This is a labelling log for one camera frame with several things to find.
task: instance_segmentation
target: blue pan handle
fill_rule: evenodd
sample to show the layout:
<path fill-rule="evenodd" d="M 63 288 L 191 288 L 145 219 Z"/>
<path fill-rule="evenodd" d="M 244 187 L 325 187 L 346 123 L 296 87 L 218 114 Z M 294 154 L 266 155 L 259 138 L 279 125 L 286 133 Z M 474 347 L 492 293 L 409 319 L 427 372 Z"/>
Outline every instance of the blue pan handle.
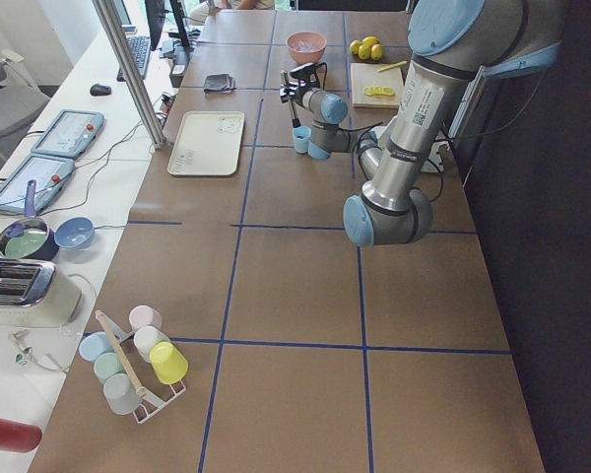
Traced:
<path fill-rule="evenodd" d="M 27 184 L 27 194 L 24 198 L 24 216 L 25 217 L 34 217 L 36 214 L 35 211 L 35 188 L 37 186 L 37 181 L 35 179 L 31 179 Z"/>

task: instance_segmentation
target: wooden cutting board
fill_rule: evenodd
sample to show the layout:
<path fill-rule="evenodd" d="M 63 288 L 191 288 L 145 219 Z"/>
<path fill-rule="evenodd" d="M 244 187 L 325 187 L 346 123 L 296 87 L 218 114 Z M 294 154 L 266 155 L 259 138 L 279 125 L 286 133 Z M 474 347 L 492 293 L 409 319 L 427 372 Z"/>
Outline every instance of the wooden cutting board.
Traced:
<path fill-rule="evenodd" d="M 377 72 L 387 64 L 351 64 L 351 97 L 354 107 L 398 108 L 403 95 L 403 75 L 401 69 L 395 67 L 385 72 Z M 391 87 L 396 93 L 392 97 L 368 97 L 363 93 L 367 86 Z"/>

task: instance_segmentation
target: pink bowl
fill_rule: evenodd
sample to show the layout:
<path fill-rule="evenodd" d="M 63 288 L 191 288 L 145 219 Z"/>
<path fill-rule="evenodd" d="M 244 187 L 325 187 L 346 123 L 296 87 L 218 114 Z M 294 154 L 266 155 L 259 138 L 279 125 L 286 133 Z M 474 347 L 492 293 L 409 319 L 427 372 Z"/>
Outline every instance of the pink bowl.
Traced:
<path fill-rule="evenodd" d="M 295 33 L 287 38 L 287 49 L 298 65 L 317 62 L 326 50 L 326 38 L 319 33 Z"/>

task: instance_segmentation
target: blue bowl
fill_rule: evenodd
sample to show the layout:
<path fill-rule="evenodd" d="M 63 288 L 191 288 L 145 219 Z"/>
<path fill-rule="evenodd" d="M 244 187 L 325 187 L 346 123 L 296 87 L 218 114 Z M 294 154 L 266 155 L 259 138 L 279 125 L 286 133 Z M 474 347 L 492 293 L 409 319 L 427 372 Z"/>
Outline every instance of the blue bowl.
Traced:
<path fill-rule="evenodd" d="M 55 232 L 55 242 L 60 248 L 84 249 L 95 237 L 95 226 L 86 217 L 75 217 L 65 221 Z"/>

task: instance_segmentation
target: computer mouse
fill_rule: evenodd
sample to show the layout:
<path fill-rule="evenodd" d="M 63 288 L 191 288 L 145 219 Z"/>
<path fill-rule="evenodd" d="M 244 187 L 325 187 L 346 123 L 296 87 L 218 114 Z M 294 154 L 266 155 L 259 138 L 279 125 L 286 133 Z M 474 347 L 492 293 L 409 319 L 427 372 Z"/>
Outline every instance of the computer mouse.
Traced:
<path fill-rule="evenodd" d="M 111 94 L 111 87 L 103 84 L 94 84 L 90 87 L 90 95 L 94 97 L 108 96 Z"/>

